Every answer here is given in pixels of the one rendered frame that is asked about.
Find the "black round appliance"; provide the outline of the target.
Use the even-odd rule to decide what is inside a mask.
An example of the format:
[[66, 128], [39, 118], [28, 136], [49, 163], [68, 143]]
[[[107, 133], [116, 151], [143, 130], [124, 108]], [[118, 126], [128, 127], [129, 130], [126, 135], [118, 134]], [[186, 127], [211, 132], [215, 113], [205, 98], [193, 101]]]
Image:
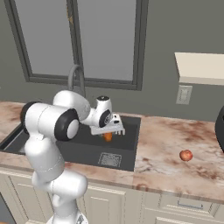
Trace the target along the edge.
[[215, 135], [220, 148], [224, 152], [224, 106], [221, 108], [215, 122]]

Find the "grey curved tap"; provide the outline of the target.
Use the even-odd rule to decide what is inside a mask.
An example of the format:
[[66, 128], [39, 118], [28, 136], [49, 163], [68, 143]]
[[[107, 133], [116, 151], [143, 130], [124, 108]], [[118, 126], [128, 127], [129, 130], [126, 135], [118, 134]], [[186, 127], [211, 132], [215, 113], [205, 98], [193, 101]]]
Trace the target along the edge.
[[74, 90], [74, 78], [78, 77], [80, 81], [80, 93], [83, 97], [86, 96], [85, 90], [85, 79], [83, 69], [80, 65], [74, 64], [69, 72], [68, 79], [67, 79], [67, 86], [70, 91]]

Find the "dark grey sink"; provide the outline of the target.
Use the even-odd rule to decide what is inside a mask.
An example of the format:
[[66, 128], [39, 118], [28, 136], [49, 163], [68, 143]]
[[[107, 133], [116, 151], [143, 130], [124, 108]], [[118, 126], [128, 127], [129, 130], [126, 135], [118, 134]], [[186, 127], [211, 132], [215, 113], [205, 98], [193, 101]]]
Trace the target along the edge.
[[52, 151], [47, 153], [47, 158], [38, 161], [50, 168], [50, 156], [57, 158], [59, 149], [66, 162], [93, 165], [123, 171], [133, 172], [137, 154], [138, 135], [141, 119], [139, 117], [121, 115], [125, 135], [114, 134], [110, 142], [102, 136], [92, 136], [90, 128], [81, 124], [74, 139], [68, 142], [57, 141], [52, 146]]

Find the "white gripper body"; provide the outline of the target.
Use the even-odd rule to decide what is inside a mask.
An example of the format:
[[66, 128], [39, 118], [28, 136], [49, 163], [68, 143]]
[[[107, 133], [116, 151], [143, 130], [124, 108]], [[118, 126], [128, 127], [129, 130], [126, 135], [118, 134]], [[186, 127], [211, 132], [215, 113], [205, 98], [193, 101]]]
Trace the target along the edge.
[[90, 129], [91, 129], [91, 134], [93, 136], [102, 135], [105, 133], [116, 133], [117, 135], [125, 134], [125, 128], [123, 127], [121, 123], [110, 123], [103, 128], [97, 128], [97, 127], [91, 126]]

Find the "red apple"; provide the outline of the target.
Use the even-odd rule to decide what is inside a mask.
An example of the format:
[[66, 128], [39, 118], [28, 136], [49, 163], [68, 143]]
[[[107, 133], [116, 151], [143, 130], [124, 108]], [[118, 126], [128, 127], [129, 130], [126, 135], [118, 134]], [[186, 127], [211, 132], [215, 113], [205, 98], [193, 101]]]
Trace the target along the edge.
[[183, 161], [190, 161], [193, 158], [193, 154], [190, 150], [182, 150], [179, 153], [179, 157], [183, 160]]

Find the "white wall socket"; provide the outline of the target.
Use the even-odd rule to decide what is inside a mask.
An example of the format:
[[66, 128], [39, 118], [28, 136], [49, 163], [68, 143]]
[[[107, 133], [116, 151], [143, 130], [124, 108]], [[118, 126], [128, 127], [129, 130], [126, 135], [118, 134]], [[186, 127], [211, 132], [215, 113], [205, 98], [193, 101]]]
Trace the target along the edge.
[[192, 86], [178, 86], [177, 104], [188, 105], [191, 99]]

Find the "orange carrot piece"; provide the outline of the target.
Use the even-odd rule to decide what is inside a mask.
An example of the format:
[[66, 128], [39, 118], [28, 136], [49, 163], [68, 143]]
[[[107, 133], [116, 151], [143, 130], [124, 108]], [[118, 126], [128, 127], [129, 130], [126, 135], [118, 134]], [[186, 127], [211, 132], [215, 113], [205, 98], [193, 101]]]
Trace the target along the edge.
[[111, 142], [112, 141], [112, 136], [113, 134], [111, 132], [109, 133], [105, 133], [102, 135], [103, 136], [103, 139], [106, 141], [106, 142]]

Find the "cream cupboard door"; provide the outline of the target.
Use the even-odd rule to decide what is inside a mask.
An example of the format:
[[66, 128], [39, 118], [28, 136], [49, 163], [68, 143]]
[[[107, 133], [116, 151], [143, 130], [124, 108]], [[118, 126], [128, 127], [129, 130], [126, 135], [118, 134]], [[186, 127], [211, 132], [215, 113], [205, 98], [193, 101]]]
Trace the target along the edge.
[[89, 185], [84, 207], [89, 224], [124, 224], [126, 192]]
[[16, 190], [28, 220], [47, 223], [53, 216], [53, 207], [48, 193], [34, 187], [31, 176], [11, 175], [10, 182]]

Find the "cream drawer front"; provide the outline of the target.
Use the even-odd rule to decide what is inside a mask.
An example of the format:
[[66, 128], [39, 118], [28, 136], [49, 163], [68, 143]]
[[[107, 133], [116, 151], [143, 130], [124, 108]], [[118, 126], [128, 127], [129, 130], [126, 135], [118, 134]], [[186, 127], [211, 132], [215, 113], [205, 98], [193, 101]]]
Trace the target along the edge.
[[224, 224], [224, 222], [212, 221], [212, 220], [181, 220], [181, 219], [168, 219], [163, 217], [157, 217], [155, 224]]
[[[202, 204], [204, 209], [199, 210], [199, 209], [192, 209], [188, 207], [178, 206], [177, 205], [178, 200], [182, 204], [193, 205], [196, 207], [199, 207]], [[160, 207], [164, 209], [169, 209], [175, 212], [180, 212], [180, 213], [197, 214], [202, 216], [214, 217], [220, 205], [213, 202], [201, 201], [196, 199], [174, 197], [171, 195], [162, 195], [160, 200]]]

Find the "grey framed window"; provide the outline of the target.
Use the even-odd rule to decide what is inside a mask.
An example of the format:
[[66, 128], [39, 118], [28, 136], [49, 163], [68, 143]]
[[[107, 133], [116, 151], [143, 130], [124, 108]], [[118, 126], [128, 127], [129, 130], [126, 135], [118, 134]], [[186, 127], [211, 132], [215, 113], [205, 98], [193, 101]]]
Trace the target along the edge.
[[149, 0], [3, 0], [28, 82], [140, 90]]

